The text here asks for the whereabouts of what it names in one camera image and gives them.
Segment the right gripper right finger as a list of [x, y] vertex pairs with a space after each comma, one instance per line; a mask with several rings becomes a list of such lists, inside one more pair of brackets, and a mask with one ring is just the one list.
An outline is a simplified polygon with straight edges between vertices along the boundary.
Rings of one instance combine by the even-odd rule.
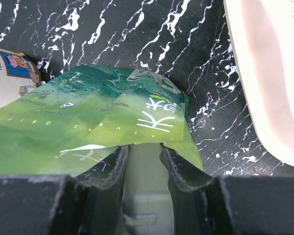
[[161, 162], [169, 173], [176, 235], [236, 235], [231, 210], [219, 178], [198, 169], [175, 150], [161, 145]]

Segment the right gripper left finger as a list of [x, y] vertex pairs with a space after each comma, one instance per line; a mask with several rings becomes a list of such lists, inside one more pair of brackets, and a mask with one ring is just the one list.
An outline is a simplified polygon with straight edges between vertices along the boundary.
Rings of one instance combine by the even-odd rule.
[[50, 209], [49, 235], [124, 235], [123, 183], [129, 145], [79, 176], [65, 176]]

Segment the green litter bag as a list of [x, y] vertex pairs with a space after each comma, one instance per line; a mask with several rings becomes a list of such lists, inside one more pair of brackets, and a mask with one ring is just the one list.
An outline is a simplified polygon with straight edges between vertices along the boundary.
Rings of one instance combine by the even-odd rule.
[[162, 143], [202, 169], [188, 102], [148, 70], [77, 66], [0, 108], [0, 174], [78, 176], [117, 146], [144, 143]]

